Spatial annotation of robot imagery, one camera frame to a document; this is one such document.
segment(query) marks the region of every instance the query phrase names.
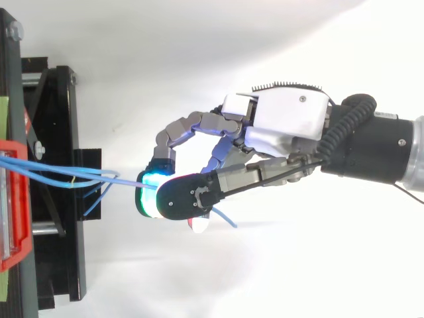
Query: screw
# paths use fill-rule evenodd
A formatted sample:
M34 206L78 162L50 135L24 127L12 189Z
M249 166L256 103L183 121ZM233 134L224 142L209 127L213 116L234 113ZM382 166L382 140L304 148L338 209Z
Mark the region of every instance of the screw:
M34 153L37 160L41 160L42 155L46 153L46 149L42 146L40 141L34 143Z
M6 29L6 35L14 41L22 41L24 39L24 28L18 21L13 21Z
M76 73L71 74L71 84L74 86L78 84L78 77Z

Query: black cable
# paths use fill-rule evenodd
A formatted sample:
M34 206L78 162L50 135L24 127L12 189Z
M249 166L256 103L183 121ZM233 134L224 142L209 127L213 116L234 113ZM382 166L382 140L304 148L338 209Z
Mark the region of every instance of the black cable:
M409 191L403 189L402 187L399 187L397 184L394 184L394 187L396 189L399 189L400 191L406 193L408 196L410 196L411 198L413 198L414 200L420 202L421 204L424 204L424 201L421 201L420 199L418 199L417 197L415 197L412 193L410 193Z
M349 105L352 109L327 131L317 147L318 156L326 164L341 142L374 114L377 102L369 95L356 94L347 97L342 105Z
M311 169L311 168L316 168L316 167L322 165L323 163L324 163L324 161L318 161L318 162L313 162L312 164L306 164L302 167L294 168L294 169L291 169L287 172L284 172L283 174L278 174L277 176L274 176L274 177L271 177L271 178L268 178L268 179L265 179L265 180L261 180L259 182L255 182L253 184L245 185L244 187L238 187L234 190L223 192L220 195L220 199L224 199L225 197L228 197L230 195L240 193L240 192L243 192L243 191L246 191L246 190L250 190L250 189L253 189L255 187L262 187L262 186L269 184L271 182L275 182L275 181L278 181L282 178L291 176L292 174L295 174L296 172L308 170L308 169Z

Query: metal rod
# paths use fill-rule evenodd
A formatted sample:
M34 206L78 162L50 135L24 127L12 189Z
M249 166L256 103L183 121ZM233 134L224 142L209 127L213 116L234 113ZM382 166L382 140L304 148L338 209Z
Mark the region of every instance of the metal rod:
M41 73L23 73L22 84L24 87L37 86L41 78Z
M32 224L32 235L53 235L58 233L53 221L34 222Z

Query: white plastic cover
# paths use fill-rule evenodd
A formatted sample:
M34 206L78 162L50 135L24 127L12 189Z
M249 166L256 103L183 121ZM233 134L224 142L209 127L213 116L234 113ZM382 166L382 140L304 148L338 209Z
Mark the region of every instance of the white plastic cover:
M225 96L222 113L234 115L247 115L250 97L230 94Z
M329 97L320 91L277 87L259 97L253 126L276 133L320 140Z

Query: black metal bracket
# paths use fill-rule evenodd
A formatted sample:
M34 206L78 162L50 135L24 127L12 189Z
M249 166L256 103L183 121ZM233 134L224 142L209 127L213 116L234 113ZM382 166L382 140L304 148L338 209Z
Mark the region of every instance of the black metal bracket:
M36 160L33 145L40 141L46 152L39 162L101 168L101 149L79 149L74 72L67 66L48 69L46 65L47 58L22 59L23 73L40 74L37 86L24 85L30 155ZM90 189L60 189L38 182L30 182L30 190L33 221L53 220L58 230L58 235L34 236L38 306L54 308L54 296L62 294L79 301L86 293L82 221L100 219L101 206L88 217L83 212L101 192L83 198Z

